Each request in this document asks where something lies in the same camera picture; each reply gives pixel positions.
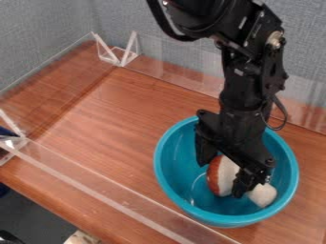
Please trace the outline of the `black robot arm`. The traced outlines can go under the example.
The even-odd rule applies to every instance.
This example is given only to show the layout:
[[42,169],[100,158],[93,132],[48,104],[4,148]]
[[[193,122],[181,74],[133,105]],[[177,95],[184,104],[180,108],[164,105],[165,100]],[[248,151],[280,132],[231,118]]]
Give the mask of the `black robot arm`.
[[224,87],[219,112],[197,110],[196,160],[204,166],[220,153],[237,165],[236,198],[264,183],[275,159],[261,136],[276,93],[285,88],[283,21],[259,0],[145,0],[161,31],[180,42],[213,40],[221,52]]

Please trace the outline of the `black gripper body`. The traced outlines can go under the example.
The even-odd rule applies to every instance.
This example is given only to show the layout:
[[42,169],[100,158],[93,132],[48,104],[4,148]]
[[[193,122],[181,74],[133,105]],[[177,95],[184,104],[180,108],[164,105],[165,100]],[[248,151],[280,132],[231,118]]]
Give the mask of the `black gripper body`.
[[220,111],[197,110],[195,135],[216,141],[221,153],[240,168],[265,170],[265,178],[275,167],[275,159],[261,141],[267,129],[273,99],[261,99],[252,106],[243,101],[220,98]]

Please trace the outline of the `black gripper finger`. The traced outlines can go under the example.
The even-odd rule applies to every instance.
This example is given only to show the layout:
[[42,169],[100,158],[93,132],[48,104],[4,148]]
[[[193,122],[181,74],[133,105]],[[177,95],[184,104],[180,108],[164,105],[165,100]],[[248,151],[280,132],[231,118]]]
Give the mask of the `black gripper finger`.
[[245,192],[251,191],[257,184],[263,184],[265,179],[265,170],[240,168],[235,174],[231,186],[231,195],[240,198]]
[[216,141],[203,135],[195,135],[196,161],[200,167],[211,162],[217,155]]

